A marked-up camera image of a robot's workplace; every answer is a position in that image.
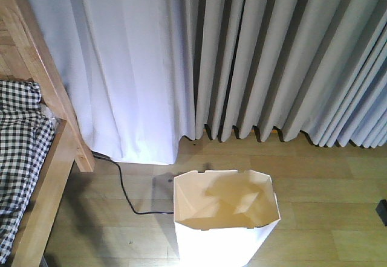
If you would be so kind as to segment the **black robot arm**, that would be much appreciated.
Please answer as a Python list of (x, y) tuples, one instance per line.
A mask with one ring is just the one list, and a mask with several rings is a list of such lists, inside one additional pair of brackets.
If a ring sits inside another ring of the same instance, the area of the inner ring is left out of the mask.
[(382, 199), (376, 206), (376, 212), (382, 220), (383, 224), (387, 226), (387, 201)]

